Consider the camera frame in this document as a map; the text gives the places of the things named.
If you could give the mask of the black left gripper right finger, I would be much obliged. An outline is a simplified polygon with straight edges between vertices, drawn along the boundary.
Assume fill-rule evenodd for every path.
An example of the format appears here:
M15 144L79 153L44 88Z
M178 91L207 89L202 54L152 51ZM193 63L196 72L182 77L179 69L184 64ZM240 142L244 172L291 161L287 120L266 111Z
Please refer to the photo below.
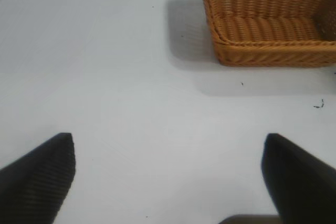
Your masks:
M335 169L277 133L261 160L265 185L283 223L335 223Z

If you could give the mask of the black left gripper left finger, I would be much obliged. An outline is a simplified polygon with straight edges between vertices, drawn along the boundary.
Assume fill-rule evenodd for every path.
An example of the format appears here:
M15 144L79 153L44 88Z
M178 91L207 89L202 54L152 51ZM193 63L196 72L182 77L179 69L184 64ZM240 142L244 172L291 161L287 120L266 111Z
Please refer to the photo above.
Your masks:
M59 133L1 169L1 223L53 223L76 173L70 133Z

